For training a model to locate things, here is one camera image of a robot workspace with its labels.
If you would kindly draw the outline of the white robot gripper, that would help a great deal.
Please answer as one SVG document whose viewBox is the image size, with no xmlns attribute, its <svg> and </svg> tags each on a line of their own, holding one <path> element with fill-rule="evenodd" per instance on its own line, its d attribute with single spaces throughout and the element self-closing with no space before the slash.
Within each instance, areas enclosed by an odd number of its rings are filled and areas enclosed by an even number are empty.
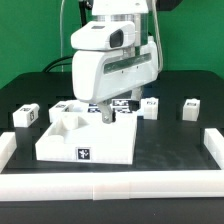
<svg viewBox="0 0 224 224">
<path fill-rule="evenodd" d="M 115 121 L 111 100 L 131 92 L 133 101 L 140 101 L 141 86 L 154 81 L 158 75 L 157 47 L 154 41 L 140 48 L 140 55 L 123 59 L 123 49 L 109 52 L 77 51 L 72 60 L 74 95 L 82 102 L 99 103 L 102 121 Z"/>
</svg>

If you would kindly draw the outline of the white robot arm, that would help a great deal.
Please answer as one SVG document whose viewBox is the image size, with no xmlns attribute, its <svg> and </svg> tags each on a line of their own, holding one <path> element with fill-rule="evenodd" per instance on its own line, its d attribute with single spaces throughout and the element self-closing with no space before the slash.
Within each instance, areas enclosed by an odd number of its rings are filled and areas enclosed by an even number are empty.
<svg viewBox="0 0 224 224">
<path fill-rule="evenodd" d="M 71 36 L 75 97 L 96 104 L 102 121 L 115 121 L 114 97 L 130 92 L 138 103 L 142 87 L 163 68 L 160 36 L 148 33 L 148 16 L 171 11 L 183 0 L 93 0 L 94 19 Z"/>
</svg>

